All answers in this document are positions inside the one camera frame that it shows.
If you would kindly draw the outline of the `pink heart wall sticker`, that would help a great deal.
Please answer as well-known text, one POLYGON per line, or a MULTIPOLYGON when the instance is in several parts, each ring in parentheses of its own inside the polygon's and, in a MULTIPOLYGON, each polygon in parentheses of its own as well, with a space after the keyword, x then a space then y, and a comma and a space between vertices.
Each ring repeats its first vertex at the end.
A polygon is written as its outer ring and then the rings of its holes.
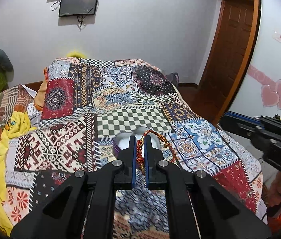
POLYGON ((261 87, 261 99, 264 107, 277 106, 281 110, 281 79, 273 85, 264 84, 261 87))

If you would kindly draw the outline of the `brown wooden door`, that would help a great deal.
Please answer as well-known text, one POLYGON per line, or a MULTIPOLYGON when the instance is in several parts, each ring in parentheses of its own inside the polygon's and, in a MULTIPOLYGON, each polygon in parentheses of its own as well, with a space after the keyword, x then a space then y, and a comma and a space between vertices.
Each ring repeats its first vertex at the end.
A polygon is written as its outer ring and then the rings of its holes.
POLYGON ((215 36, 195 101, 196 112, 216 124, 229 108, 252 57, 259 0, 221 0, 215 36))

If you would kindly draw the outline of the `colourful patchwork bedspread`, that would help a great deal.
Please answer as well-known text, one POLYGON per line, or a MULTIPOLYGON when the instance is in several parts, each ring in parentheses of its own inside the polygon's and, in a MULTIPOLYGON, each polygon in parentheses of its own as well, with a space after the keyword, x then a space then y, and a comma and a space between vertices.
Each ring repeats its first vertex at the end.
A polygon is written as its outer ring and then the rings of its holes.
POLYGON ((259 162, 195 114, 140 60, 56 59, 38 128, 12 141, 9 238, 269 238, 258 218, 259 162), (136 141, 136 181, 117 189, 119 152, 136 141), (147 189, 144 138, 160 149, 164 189, 147 189))

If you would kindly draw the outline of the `wall-mounted black monitor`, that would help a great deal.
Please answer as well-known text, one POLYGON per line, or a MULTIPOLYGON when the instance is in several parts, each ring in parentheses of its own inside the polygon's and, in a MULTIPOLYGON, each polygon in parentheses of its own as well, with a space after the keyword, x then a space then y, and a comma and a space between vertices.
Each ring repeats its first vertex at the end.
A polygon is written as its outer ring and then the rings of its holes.
POLYGON ((59 17, 94 15, 98 0, 61 0, 59 17))

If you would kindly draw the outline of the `yellow braided cloth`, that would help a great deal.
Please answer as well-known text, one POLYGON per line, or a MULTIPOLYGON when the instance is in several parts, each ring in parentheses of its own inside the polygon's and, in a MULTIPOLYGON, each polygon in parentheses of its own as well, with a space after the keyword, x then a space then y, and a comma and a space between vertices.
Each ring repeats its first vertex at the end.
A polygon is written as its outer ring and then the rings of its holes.
POLYGON ((7 198, 6 160, 9 142, 35 129, 36 127, 31 125, 28 112, 15 111, 10 117, 10 123, 4 126, 0 136, 0 229, 8 236, 13 224, 3 208, 3 203, 7 198))

